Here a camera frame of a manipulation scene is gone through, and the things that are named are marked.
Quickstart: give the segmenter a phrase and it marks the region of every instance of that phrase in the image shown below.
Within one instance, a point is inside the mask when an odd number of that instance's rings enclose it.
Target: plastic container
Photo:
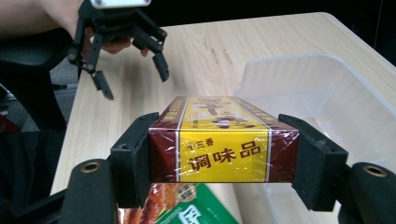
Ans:
[[[277,117],[304,119],[349,152],[347,164],[378,164],[396,173],[396,109],[345,61],[331,54],[259,59],[247,64],[234,96]],[[246,188],[236,188],[236,193]],[[307,211],[290,184],[261,184],[266,211],[275,223],[338,223],[332,213]],[[254,204],[239,204],[239,207]],[[250,216],[255,223],[256,217]]]

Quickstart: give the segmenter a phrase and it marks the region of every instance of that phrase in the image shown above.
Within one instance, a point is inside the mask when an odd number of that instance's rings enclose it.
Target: red and yellow box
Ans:
[[[237,97],[177,97],[149,129],[151,180],[291,182],[298,130]]]

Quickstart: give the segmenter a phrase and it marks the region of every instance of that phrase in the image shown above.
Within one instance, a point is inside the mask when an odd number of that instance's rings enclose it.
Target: floor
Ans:
[[[67,88],[65,90],[56,91],[55,96],[66,121],[68,121],[78,85],[78,70],[65,59],[52,69],[50,74],[52,83],[67,84]],[[0,109],[2,115],[19,126],[22,132],[38,131],[29,114],[27,114],[23,106],[12,94],[8,94],[7,97],[0,102],[0,107],[2,108]]]

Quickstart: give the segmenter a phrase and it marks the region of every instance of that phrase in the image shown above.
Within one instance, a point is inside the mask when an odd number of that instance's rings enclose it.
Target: finger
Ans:
[[[140,54],[141,54],[143,57],[148,56],[148,54],[149,54],[149,49],[141,49],[141,50],[140,50]]]
[[[129,48],[130,46],[131,40],[129,38],[118,38],[114,41],[103,43],[102,49],[111,54],[116,54],[122,49]]]
[[[84,43],[81,50],[81,57],[84,60],[88,60],[91,49],[91,37],[93,37],[94,31],[91,27],[85,29]]]

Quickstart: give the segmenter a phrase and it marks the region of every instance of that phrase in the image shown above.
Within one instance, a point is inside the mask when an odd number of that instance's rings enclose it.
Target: wooden table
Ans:
[[[82,75],[52,193],[67,187],[75,165],[89,159],[106,158],[109,149],[135,118],[150,112],[163,112],[179,95],[232,95],[245,65],[254,59],[332,53],[343,58],[391,105],[396,106],[395,67],[326,13],[197,23],[163,29],[168,33],[163,52],[170,70],[166,82],[161,82],[150,57],[140,56],[135,48],[125,49],[117,55],[101,53],[98,68],[105,73],[114,101],[108,101],[96,91],[91,78]],[[257,185],[225,184],[211,188],[217,189],[215,192],[235,213],[236,219],[249,218],[256,223],[276,221],[271,219],[274,212],[271,204],[260,201],[258,196],[262,193]],[[336,222],[334,215],[310,212],[309,216],[322,223]]]

